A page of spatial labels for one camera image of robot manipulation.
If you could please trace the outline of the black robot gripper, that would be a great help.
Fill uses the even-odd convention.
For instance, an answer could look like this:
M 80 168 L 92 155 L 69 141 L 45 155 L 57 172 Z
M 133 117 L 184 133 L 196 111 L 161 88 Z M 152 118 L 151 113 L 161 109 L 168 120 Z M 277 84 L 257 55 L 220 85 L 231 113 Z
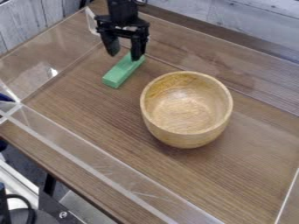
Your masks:
M 130 58 L 137 61 L 145 54 L 149 23 L 137 13 L 136 0 L 106 0 L 106 15 L 96 15 L 96 31 L 106 53 L 114 57 L 120 51 L 118 38 L 130 39 Z

